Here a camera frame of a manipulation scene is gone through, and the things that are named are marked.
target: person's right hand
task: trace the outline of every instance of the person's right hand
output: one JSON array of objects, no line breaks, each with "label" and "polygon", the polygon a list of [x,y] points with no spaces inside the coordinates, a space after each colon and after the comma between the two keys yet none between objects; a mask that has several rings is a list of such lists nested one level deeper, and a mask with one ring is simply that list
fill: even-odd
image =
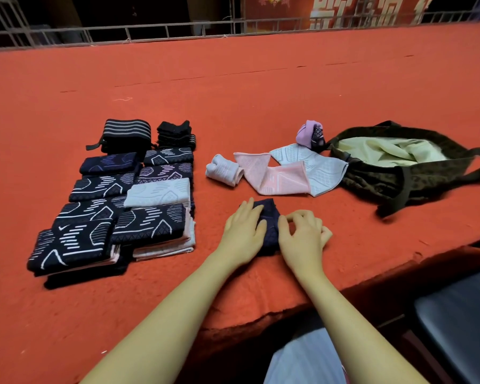
[{"label": "person's right hand", "polygon": [[[295,224],[293,235],[288,225],[291,221]],[[322,220],[310,210],[297,210],[280,216],[278,226],[282,256],[295,276],[323,274],[322,250],[333,233],[322,226]]]}]

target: camouflage bag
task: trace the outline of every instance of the camouflage bag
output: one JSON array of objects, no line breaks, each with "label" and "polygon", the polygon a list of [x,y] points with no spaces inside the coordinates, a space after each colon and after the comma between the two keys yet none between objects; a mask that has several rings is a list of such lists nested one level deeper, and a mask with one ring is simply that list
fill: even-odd
[{"label": "camouflage bag", "polygon": [[[448,160],[411,166],[379,167],[366,164],[340,151],[338,142],[353,137],[423,139],[441,148]],[[465,174],[480,148],[467,149],[433,130],[407,128],[392,121],[371,127],[349,128],[328,143],[331,156],[348,162],[342,185],[361,197],[380,203],[377,214],[386,217],[405,206],[438,199],[444,192],[480,181],[480,168]]]}]

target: table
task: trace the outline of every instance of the table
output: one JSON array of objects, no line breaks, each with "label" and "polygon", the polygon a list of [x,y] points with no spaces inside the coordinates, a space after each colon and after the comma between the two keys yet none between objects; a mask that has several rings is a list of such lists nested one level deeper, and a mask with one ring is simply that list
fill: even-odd
[{"label": "table", "polygon": [[[26,260],[107,118],[190,120],[196,250],[45,290]],[[215,154],[290,144],[306,120],[327,139],[388,119],[480,146],[480,23],[0,52],[0,383],[80,380],[202,263],[242,200],[264,198],[205,178]],[[330,227],[324,268],[342,290],[480,239],[480,185],[384,222],[343,188],[275,203]],[[280,256],[256,258],[221,290],[193,358],[307,304]]]}]

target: railing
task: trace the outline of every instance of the railing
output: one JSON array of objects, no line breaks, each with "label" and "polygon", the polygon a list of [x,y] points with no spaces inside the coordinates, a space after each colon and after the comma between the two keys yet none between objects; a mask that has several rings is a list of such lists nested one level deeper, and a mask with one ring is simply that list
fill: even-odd
[{"label": "railing", "polygon": [[[466,21],[480,21],[480,9],[470,11],[444,11],[444,12],[422,12],[419,14],[381,14],[360,13],[353,15],[343,15],[336,17],[298,17],[298,18],[277,18],[277,19],[234,19],[226,21],[211,22],[186,22],[186,23],[163,23],[163,24],[143,24],[143,25],[112,25],[96,27],[71,27],[71,28],[32,28],[24,22],[25,17],[15,11],[15,17],[19,21],[20,27],[14,27],[11,21],[2,23],[6,30],[0,31],[0,36],[9,37],[13,45],[0,47],[0,50],[10,49],[28,49],[36,47],[70,47],[83,45],[117,44],[117,43],[135,43],[151,42],[161,40],[182,40],[197,38],[214,38],[229,36],[249,36],[249,35],[267,35],[280,33],[296,32],[317,32],[317,31],[337,31],[337,30],[355,30],[380,27],[399,27],[416,26],[430,23],[450,24]],[[229,33],[226,34],[207,34],[212,26],[229,25]],[[171,35],[170,31],[174,27],[189,26],[194,35]],[[145,29],[152,30],[151,34],[146,32],[139,33]],[[123,38],[121,40],[106,40],[98,38],[97,32],[106,32],[120,30]],[[62,42],[61,35],[71,33],[72,42]]]}]

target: white sock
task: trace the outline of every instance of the white sock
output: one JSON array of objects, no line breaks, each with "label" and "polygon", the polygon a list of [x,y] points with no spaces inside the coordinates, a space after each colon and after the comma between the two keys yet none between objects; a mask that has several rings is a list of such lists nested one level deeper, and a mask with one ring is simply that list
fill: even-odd
[{"label": "white sock", "polygon": [[216,154],[211,163],[206,165],[206,176],[216,181],[235,187],[243,175],[243,168],[238,163]]}]

